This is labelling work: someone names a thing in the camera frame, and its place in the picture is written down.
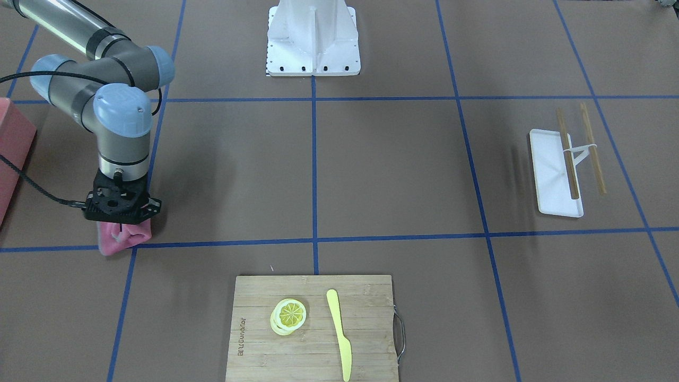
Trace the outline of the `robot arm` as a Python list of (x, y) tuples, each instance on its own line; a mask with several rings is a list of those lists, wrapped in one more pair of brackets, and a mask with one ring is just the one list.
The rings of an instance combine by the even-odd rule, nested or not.
[(99, 173), (125, 182), (145, 179), (150, 167), (151, 90), (175, 78), (170, 54), (139, 46), (77, 1), (2, 1), (25, 19), (87, 56), (78, 63), (50, 54), (32, 66), (34, 90), (95, 134)]

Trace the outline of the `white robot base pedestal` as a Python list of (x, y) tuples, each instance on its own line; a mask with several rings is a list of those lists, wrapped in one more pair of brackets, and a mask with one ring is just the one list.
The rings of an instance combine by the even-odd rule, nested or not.
[(267, 15), (267, 75), (361, 72), (356, 10), (345, 1), (280, 1)]

